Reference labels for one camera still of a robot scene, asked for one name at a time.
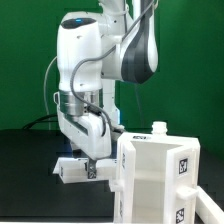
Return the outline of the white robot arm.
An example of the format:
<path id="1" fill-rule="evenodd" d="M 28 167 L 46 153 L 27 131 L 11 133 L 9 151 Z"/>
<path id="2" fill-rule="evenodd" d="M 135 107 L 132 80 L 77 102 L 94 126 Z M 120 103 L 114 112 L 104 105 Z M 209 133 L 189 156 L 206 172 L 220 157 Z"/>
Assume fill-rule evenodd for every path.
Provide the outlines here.
<path id="1" fill-rule="evenodd" d="M 158 0 L 98 0 L 101 13 L 72 12 L 58 29 L 59 90 L 54 95 L 62 133 L 87 155 L 89 179 L 111 156 L 124 131 L 114 103 L 115 82 L 146 82 L 158 66 L 154 11 Z"/>

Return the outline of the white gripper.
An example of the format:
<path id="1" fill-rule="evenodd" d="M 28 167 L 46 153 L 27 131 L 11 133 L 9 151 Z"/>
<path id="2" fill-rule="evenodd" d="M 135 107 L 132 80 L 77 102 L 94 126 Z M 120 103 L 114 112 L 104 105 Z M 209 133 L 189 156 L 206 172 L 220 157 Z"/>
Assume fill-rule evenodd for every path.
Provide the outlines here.
<path id="1" fill-rule="evenodd" d="M 97 176 L 96 161 L 111 155 L 111 133 L 109 125 L 104 126 L 103 120 L 89 113 L 80 117 L 67 116 L 57 109 L 61 132 L 88 157 L 87 177 Z"/>

